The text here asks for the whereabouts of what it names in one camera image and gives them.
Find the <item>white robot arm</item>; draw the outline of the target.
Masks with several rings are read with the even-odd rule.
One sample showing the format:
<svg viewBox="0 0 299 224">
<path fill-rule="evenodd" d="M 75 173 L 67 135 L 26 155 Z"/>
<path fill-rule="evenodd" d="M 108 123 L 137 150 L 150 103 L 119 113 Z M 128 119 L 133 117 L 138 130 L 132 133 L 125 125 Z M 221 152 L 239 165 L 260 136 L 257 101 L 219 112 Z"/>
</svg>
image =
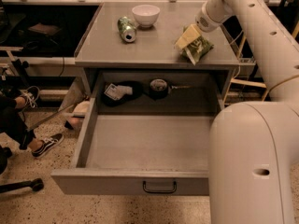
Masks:
<svg viewBox="0 0 299 224">
<path fill-rule="evenodd" d="M 236 16 L 271 99 L 223 109 L 210 129 L 211 224 L 295 224 L 290 170 L 299 160 L 299 48 L 264 0 L 207 0 L 204 32 Z"/>
</svg>

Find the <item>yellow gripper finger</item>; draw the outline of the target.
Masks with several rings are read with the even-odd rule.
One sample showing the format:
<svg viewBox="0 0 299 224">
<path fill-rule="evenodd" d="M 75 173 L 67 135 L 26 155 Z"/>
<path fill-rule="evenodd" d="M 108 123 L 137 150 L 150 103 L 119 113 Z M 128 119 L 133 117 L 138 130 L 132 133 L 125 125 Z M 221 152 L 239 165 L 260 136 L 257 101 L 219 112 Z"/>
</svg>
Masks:
<svg viewBox="0 0 299 224">
<path fill-rule="evenodd" d="M 201 32 L 199 27 L 196 24 L 191 24 L 179 37 L 179 39 L 175 43 L 175 47 L 177 49 L 184 49 L 189 44 L 191 44 L 195 39 L 197 39 L 200 35 Z"/>
</svg>

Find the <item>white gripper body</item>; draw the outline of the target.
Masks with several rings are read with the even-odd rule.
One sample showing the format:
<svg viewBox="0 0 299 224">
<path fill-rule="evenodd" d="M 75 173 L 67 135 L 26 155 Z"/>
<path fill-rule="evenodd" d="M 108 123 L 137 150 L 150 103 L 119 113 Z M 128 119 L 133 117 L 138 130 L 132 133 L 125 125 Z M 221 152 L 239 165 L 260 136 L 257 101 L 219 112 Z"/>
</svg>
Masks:
<svg viewBox="0 0 299 224">
<path fill-rule="evenodd" d="M 217 29 L 220 24 L 213 21 L 207 14 L 206 5 L 203 5 L 195 17 L 197 26 L 201 31 L 209 33 Z"/>
</svg>

